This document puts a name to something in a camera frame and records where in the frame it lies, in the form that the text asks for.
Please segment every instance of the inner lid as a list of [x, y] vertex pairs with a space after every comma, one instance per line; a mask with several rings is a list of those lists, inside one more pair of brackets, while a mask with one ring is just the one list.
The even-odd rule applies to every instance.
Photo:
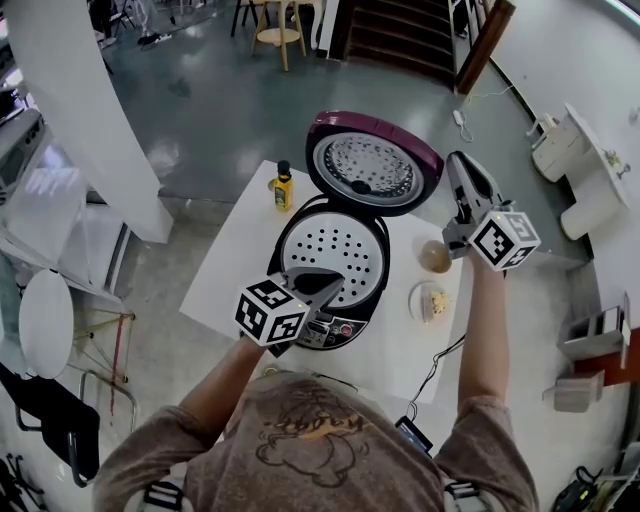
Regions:
[[371, 206], [402, 206], [416, 200], [424, 176], [400, 147], [375, 135], [343, 132], [313, 150], [319, 175], [339, 194]]
[[382, 248], [371, 230], [359, 220], [340, 213], [316, 213], [291, 227], [281, 248], [284, 271], [293, 267], [319, 267], [344, 276], [331, 308], [360, 304], [382, 281]]

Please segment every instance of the hand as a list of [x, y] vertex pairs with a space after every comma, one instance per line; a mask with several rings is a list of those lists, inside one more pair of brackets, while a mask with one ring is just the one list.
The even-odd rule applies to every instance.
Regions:
[[487, 265], [486, 261], [482, 259], [482, 256], [478, 254], [478, 251], [475, 249], [475, 247], [470, 245], [469, 249], [467, 249], [466, 255], [469, 258], [469, 260], [471, 260], [471, 264], [473, 265], [474, 271], [476, 272], [483, 271], [483, 270], [491, 271], [491, 268], [489, 267], [489, 265]]
[[238, 347], [240, 347], [242, 353], [247, 355], [262, 355], [267, 350], [267, 347], [258, 345], [246, 334], [243, 335], [238, 341], [236, 341], [236, 344], [238, 345]]

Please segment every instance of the gray t-shirt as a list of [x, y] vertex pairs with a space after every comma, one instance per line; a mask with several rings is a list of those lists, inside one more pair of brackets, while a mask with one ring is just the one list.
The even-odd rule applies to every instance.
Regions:
[[261, 378], [243, 396], [217, 444], [179, 407], [158, 411], [100, 468], [96, 512], [121, 512], [183, 461], [196, 512], [443, 510], [443, 472], [491, 492], [509, 512], [538, 510], [508, 412], [495, 399], [463, 404], [431, 459], [357, 397], [307, 375]]

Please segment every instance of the wooden handrail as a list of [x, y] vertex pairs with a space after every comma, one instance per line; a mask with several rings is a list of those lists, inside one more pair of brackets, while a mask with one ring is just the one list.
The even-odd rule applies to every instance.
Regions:
[[[480, 73], [489, 62], [491, 53], [500, 41], [500, 37], [502, 37], [515, 10], [516, 6], [510, 0], [496, 0], [456, 77], [456, 87], [460, 94], [469, 94], [471, 91]], [[471, 26], [472, 23], [469, 23], [469, 33], [471, 33]]]

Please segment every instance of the rice cooker control panel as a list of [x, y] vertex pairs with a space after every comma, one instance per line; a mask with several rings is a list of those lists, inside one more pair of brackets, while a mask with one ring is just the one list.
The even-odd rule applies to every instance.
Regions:
[[336, 316], [328, 319], [316, 318], [302, 328], [302, 333], [296, 340], [296, 344], [316, 350], [338, 348], [358, 336], [367, 323]]

